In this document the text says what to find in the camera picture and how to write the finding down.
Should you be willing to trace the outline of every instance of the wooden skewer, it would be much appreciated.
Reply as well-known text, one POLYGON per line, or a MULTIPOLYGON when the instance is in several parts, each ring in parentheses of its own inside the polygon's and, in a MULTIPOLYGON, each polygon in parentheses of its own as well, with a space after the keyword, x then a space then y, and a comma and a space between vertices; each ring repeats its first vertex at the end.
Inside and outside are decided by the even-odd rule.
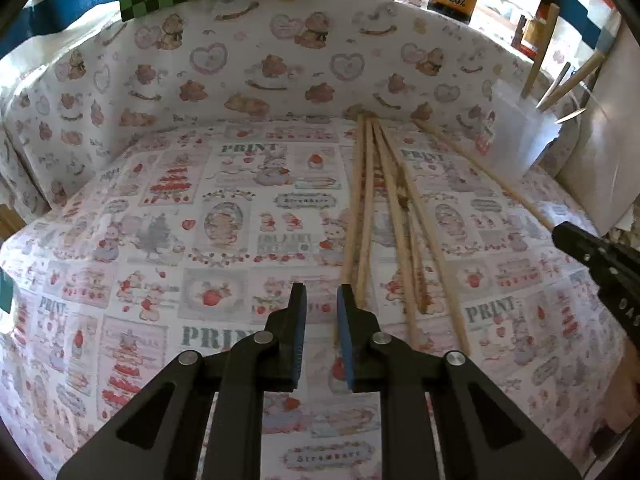
POLYGON ((604 62, 605 59, 607 59, 607 57, 601 51, 596 50, 593 55, 584 62, 584 65, 582 65, 578 70, 575 71, 575 74, 573 74, 553 92, 551 92, 551 94, 549 94, 545 100, 540 101, 536 108, 541 112, 546 112, 547 110, 549 110, 549 108, 556 104, 571 90, 573 90, 580 81, 586 78, 591 72, 596 70, 597 67, 599 67, 604 62))
POLYGON ((414 289, 415 300, 418 303, 418 312, 420 314, 428 314, 428 308, 423 305, 424 298, 427 295, 427 283, 424 279, 424 267, 422 266, 422 251, 418 243, 418 237, 415 234, 414 218, 411 210, 408 211, 407 221, 409 224, 409 246, 411 248, 411 263, 414 266, 414 289))
MULTIPOLYGON (((374 125, 374 131, 376 131, 376 125, 378 127, 379 124, 374 125)), ((458 340, 460 342, 460 349, 467 355, 471 354, 471 347, 469 345, 469 339, 466 335, 465 328, 465 320, 462 317, 462 312, 460 311, 460 299, 458 298, 458 284, 453 280, 452 276, 449 272, 449 267, 447 261, 445 260, 444 253, 442 252, 442 247, 438 240, 438 231, 436 225, 431 220, 430 216, 427 215, 424 203, 422 202, 422 197, 418 192, 417 187, 415 187, 415 182, 411 178, 411 173, 409 172, 406 163, 400 157, 398 150, 393 147, 393 144, 390 142, 386 132, 382 130, 382 134, 385 136, 386 142, 388 143, 391 153, 394 154, 394 158, 396 159, 396 163, 401 168, 402 172, 406 175, 405 181, 406 186, 409 191, 409 196, 411 197, 411 201, 415 206, 415 212, 418 217, 418 221, 422 227, 422 232, 424 233, 424 237, 429 244, 429 249, 431 251, 431 256, 433 257, 433 261, 438 267, 438 273, 440 274, 440 280, 442 282, 442 288, 447 297, 447 305, 449 306, 449 315, 451 316, 451 321, 453 323, 453 329, 458 336, 458 340)))
POLYGON ((540 103, 542 101, 544 101, 546 98, 549 97, 549 94, 551 94, 551 92, 553 92, 556 88, 558 88, 558 85, 560 84, 560 82, 562 81, 566 73, 569 71, 570 66, 571 66, 571 63, 569 63, 568 61, 564 64, 564 66, 562 67, 562 70, 558 74, 558 77, 556 77, 554 81, 551 83, 551 85, 549 86, 549 88, 546 89, 545 94, 542 96, 542 99, 540 99, 540 101, 536 105, 536 108, 540 106, 540 103))
POLYGON ((367 295, 367 275, 369 273, 369 254, 371 250, 371 227, 373 224, 373 129, 370 121, 366 124, 366 164, 364 215, 362 218, 362 238, 360 239, 360 257, 358 259, 358 279, 356 280, 355 300, 358 308, 364 308, 367 295))
POLYGON ((421 121, 420 119, 415 119, 414 123, 422 131, 437 137, 439 140, 444 142, 457 154, 464 156, 473 165, 475 165, 476 168, 479 168, 481 171, 484 171, 487 175, 489 175, 489 177, 494 179, 503 189, 507 190, 507 192, 511 196, 513 196, 514 199, 519 201, 533 216, 535 216, 538 222, 540 222, 544 227, 546 227, 549 230, 549 232, 554 230, 554 225, 540 212, 540 210, 536 206, 533 205, 533 203, 528 198, 526 198, 522 193, 514 190, 513 187, 511 187, 503 179, 501 179, 496 174, 494 174, 488 167, 486 167, 482 162, 477 160, 473 155, 465 152, 458 145, 452 142, 452 140, 449 140, 447 136, 444 136, 441 133, 439 128, 437 128, 436 126, 432 126, 431 124, 428 124, 424 121, 421 121))
POLYGON ((556 28, 556 21, 558 20, 558 14, 560 12, 560 7, 556 4, 551 4, 549 6, 549 13, 546 16, 546 24, 545 28, 542 31, 542 37, 540 38, 540 44, 538 45, 538 51, 536 52, 536 59, 533 62, 533 66, 529 72, 529 77, 524 83, 522 87, 522 92, 520 93, 520 97, 525 99, 531 89, 533 88, 533 83, 535 83, 538 74, 540 73, 540 67, 542 66, 542 60, 545 59, 546 50, 549 48, 549 43, 551 42, 551 37, 554 34, 554 29, 556 28))
POLYGON ((360 198, 362 196, 362 162, 364 158, 364 127, 365 118, 363 114, 358 115, 356 124, 356 138, 353 150, 353 171, 351 173, 351 199, 349 204, 349 223, 347 224, 347 234, 344 240, 344 260, 340 272, 341 283, 351 283, 353 274, 354 249, 356 236, 358 235, 358 222, 360 219, 360 198))
POLYGON ((378 146, 378 153, 380 154, 382 172, 385 176, 391 223, 393 224, 394 235, 396 236, 396 257, 398 259, 398 270, 400 271, 400 277, 402 279, 402 291, 404 292, 406 322, 409 329, 409 345, 415 350, 418 348, 418 327, 415 323, 417 304, 415 301, 412 266, 409 263, 409 253, 407 251, 406 239, 404 236, 402 212, 400 211, 400 204, 398 202, 398 188, 396 187, 393 162, 389 158, 389 152, 386 148, 385 140, 380 132, 380 124, 377 121, 373 123, 373 132, 376 136, 376 145, 378 146))

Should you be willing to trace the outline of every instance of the printed fabric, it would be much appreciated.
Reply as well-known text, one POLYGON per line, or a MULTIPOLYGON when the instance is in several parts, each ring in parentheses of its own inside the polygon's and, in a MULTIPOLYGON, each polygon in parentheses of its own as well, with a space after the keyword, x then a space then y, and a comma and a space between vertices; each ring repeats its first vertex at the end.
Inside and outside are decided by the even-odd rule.
MULTIPOLYGON (((363 108, 448 129, 490 121, 508 130, 503 123, 510 120, 494 111, 493 85, 500 78, 519 92, 529 67, 477 31, 397 2, 187 2, 112 23, 25 77, 2 114, 7 157, 19 156, 49 205, 62 208, 153 131, 216 120, 354 118, 363 108)), ((541 98, 548 85, 540 75, 532 95, 541 98)), ((567 97, 554 112, 575 109, 567 97)), ((564 123, 545 152, 550 174, 571 153, 578 121, 564 123)), ((478 145, 491 143, 482 138, 478 145)), ((500 143, 504 156, 517 144, 500 143)), ((2 160, 0 174, 16 202, 41 215, 42 197, 2 160)))
MULTIPOLYGON (((582 464, 622 348, 587 270, 466 158, 412 124, 383 125, 437 225, 471 358, 582 464)), ((296 281, 308 296, 302 378, 292 394, 265 396, 261 478, 382 478, 379 398, 348 392, 333 344, 354 126, 219 121, 147 134, 4 243, 19 296, 0 337, 0 416, 46 480, 177 354, 210 355, 261 330, 296 281)), ((374 177, 367 308, 405 338, 380 168, 374 177)), ((540 168, 518 190, 553 222, 593 231, 540 168)), ((419 242, 420 350, 443 355, 458 342, 419 242)))

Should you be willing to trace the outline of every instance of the christmas tree print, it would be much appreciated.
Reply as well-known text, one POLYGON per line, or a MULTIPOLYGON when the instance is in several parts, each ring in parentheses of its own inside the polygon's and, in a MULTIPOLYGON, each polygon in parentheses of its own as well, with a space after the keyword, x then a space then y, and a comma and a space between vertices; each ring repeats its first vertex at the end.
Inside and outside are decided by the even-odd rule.
POLYGON ((164 213, 152 219, 149 227, 146 231, 140 229, 136 238, 137 241, 133 242, 137 249, 146 253, 146 259, 148 260, 151 253, 159 255, 158 249, 168 249, 170 246, 169 236, 171 235, 171 229, 166 223, 166 217, 164 213))
POLYGON ((118 412, 144 385, 140 377, 140 366, 143 365, 144 358, 138 353, 138 336, 131 329, 120 334, 120 343, 118 348, 113 349, 112 355, 114 364, 108 384, 102 390, 102 398, 112 411, 103 411, 104 419, 118 412))
POLYGON ((27 344, 26 336, 27 336, 27 328, 29 326, 29 322, 31 320, 31 314, 29 313, 29 309, 27 305, 24 303, 24 300, 20 299, 18 302, 18 313, 15 317, 15 325, 14 325, 14 339, 21 345, 25 346, 27 344))
POLYGON ((149 190, 153 194, 151 199, 145 198, 145 203, 155 204, 158 200, 178 203, 180 200, 188 202, 190 197, 184 194, 192 186, 189 180, 189 170, 186 166, 179 168, 169 168, 165 171, 149 190))

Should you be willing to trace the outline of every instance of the blue striped fabric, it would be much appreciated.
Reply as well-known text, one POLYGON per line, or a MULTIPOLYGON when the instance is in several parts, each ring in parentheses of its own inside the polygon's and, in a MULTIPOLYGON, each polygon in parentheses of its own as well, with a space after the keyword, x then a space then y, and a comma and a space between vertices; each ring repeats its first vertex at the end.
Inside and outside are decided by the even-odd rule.
POLYGON ((591 48, 596 48, 600 32, 600 27, 587 18, 584 28, 581 30, 582 40, 591 48))
POLYGON ((560 6, 560 17, 573 25, 578 32, 584 34, 587 26, 587 9, 578 0, 556 0, 560 6))
POLYGON ((0 41, 0 58, 32 38, 65 30, 85 12, 117 0, 43 0, 25 7, 0 41))

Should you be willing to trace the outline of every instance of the chopstick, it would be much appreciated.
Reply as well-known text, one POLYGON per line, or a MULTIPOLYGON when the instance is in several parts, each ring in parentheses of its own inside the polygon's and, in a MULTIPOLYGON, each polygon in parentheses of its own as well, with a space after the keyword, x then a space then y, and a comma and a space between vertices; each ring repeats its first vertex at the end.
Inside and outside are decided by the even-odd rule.
POLYGON ((429 305, 424 304, 424 298, 428 294, 427 283, 424 277, 424 266, 422 263, 422 251, 418 243, 418 237, 414 228, 414 215, 410 210, 407 211, 407 222, 409 224, 409 247, 411 249, 411 263, 414 266, 414 289, 415 301, 418 304, 418 312, 420 314, 429 313, 429 305))
POLYGON ((540 103, 542 101, 544 101, 549 97, 549 94, 551 94, 551 92, 553 92, 556 88, 558 88, 558 85, 560 84, 560 82, 562 81, 566 73, 569 71, 570 66, 571 66, 571 63, 569 63, 568 61, 564 64, 564 66, 562 67, 562 70, 558 74, 558 77, 556 77, 554 81, 551 83, 551 85, 549 86, 549 88, 546 89, 545 94, 542 96, 542 99, 540 99, 540 101, 536 105, 536 108, 540 106, 540 103))
POLYGON ((356 124, 356 137, 353 150, 353 168, 351 173, 351 197, 349 205, 349 223, 344 240, 344 259, 340 272, 341 283, 351 283, 353 277, 353 261, 356 236, 358 235, 358 222, 360 221, 360 198, 362 196, 362 163, 364 158, 365 117, 358 115, 356 124))
POLYGON ((385 177, 386 193, 389 200, 389 211, 391 223, 396 237, 396 258, 398 260, 398 270, 402 279, 402 291, 404 292, 404 306, 406 309, 406 322, 408 325, 409 345, 413 349, 418 348, 418 327, 415 322, 417 303, 415 301, 415 289, 412 266, 409 261, 409 253, 404 235, 404 222, 398 200, 398 188, 394 176, 393 162, 389 157, 389 152, 383 138, 382 129, 377 120, 372 120, 373 132, 376 137, 376 145, 380 154, 380 163, 385 177))
POLYGON ((571 90, 573 90, 580 81, 585 79, 591 72, 597 69, 597 67, 599 67, 605 59, 607 59, 607 56, 605 56, 601 51, 596 50, 593 55, 584 62, 584 65, 582 65, 578 70, 575 71, 575 74, 573 74, 569 79, 562 83, 558 88, 553 90, 546 99, 542 99, 538 103, 538 106, 536 106, 536 108, 541 112, 546 112, 547 110, 549 110, 549 108, 556 104, 571 90))
POLYGON ((531 89, 533 88, 533 83, 535 83, 538 74, 540 73, 540 67, 542 67, 542 60, 545 59, 546 50, 549 48, 549 43, 551 42, 551 37, 554 34, 554 29, 556 28, 556 21, 558 20, 558 14, 560 13, 560 7, 556 4, 551 4, 549 6, 549 12, 546 16, 546 24, 545 28, 542 31, 542 37, 540 38, 540 44, 538 45, 538 51, 536 53, 536 59, 533 62, 533 66, 529 71, 529 76, 522 87, 522 92, 520 93, 520 97, 525 99, 531 89))
POLYGON ((360 257, 358 258, 358 277, 356 280, 355 300, 358 308, 364 308, 367 295, 367 274, 371 252, 371 227, 373 224, 373 129, 366 121, 366 164, 364 214, 362 218, 362 237, 360 238, 360 257))
POLYGON ((420 119, 414 119, 414 123, 418 128, 422 131, 431 134, 437 137, 439 140, 444 142, 447 146, 449 146, 452 150, 454 150, 457 154, 465 157, 469 162, 471 162, 476 168, 484 171, 490 178, 495 180, 503 189, 507 190, 507 192, 514 197, 518 202, 520 202, 525 209, 527 209, 533 216, 536 217, 538 222, 540 222, 544 227, 546 227, 549 232, 554 230, 554 225, 540 212, 540 210, 533 205, 533 203, 526 198, 522 193, 517 192, 513 189, 509 184, 507 184, 503 179, 497 176, 491 169, 486 167, 482 162, 480 162, 477 158, 475 158, 470 153, 465 152, 462 148, 460 148, 455 142, 448 139, 447 136, 443 135, 439 128, 436 126, 432 126, 431 124, 427 124, 420 119))
POLYGON ((422 227, 422 232, 424 234, 424 237, 427 240, 427 243, 429 244, 429 249, 431 251, 433 261, 435 262, 438 268, 438 272, 440 274, 440 280, 442 282, 442 288, 447 297, 447 305, 449 306, 449 314, 451 316, 453 328, 460 342, 460 349, 465 354, 470 355, 470 346, 469 346, 468 337, 466 335, 465 320, 463 319, 462 312, 460 311, 460 300, 458 298, 458 290, 457 290, 458 285, 457 283, 455 283, 452 276, 450 275, 447 261, 444 258, 444 253, 442 251, 440 241, 438 240, 438 231, 437 231, 436 225, 433 223, 433 221, 427 215, 424 209, 424 203, 422 201, 422 197, 418 192, 417 187, 415 187, 415 182, 411 178, 411 173, 408 171, 406 163, 404 162, 404 160, 402 160, 402 158, 398 153, 398 150, 394 148, 393 144, 390 142, 388 135, 380 127, 380 124, 377 121, 375 121, 374 123, 374 131, 376 131, 376 127, 378 127, 382 132, 382 135, 384 135, 386 142, 388 143, 389 148, 391 150, 391 153, 393 153, 393 156, 396 160, 396 164, 401 168, 401 171, 408 177, 408 178, 405 178, 407 191, 409 192, 411 201, 414 204, 415 213, 422 227))

